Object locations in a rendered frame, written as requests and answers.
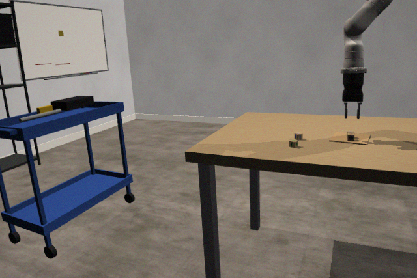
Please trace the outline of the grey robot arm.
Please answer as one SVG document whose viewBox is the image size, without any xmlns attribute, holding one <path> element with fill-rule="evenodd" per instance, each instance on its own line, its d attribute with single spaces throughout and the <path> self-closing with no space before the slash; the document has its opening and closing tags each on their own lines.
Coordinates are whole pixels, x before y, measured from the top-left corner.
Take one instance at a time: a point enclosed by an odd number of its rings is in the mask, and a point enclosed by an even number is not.
<svg viewBox="0 0 417 278">
<path fill-rule="evenodd" d="M 349 18 L 343 28 L 344 59 L 364 58 L 362 33 L 393 0 L 367 0 L 360 10 Z"/>
</svg>

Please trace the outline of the tan square mat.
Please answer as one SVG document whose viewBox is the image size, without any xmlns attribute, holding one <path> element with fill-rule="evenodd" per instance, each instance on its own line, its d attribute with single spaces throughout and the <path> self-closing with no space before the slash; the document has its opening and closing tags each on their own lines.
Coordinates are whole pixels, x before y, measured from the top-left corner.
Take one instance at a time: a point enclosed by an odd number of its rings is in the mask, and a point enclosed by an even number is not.
<svg viewBox="0 0 417 278">
<path fill-rule="evenodd" d="M 347 133 L 345 132 L 335 132 L 335 134 L 330 138 L 329 141 L 339 142 L 339 143 L 351 143 L 358 145 L 367 145 L 370 135 L 367 134 L 354 134 L 354 141 L 347 140 Z"/>
</svg>

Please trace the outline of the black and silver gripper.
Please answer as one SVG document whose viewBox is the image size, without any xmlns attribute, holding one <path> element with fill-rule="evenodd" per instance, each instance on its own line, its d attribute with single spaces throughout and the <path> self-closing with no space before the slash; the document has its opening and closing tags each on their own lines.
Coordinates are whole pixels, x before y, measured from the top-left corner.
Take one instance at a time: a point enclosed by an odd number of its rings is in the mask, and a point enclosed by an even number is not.
<svg viewBox="0 0 417 278">
<path fill-rule="evenodd" d="M 347 102 L 358 102 L 357 119 L 360 119 L 360 105 L 363 102 L 362 85 L 364 84 L 364 73 L 367 73 L 367 68 L 358 67 L 364 67 L 364 58 L 344 59 L 341 73 L 343 74 L 344 85 L 342 101 L 345 104 L 345 119 L 347 119 Z"/>
</svg>

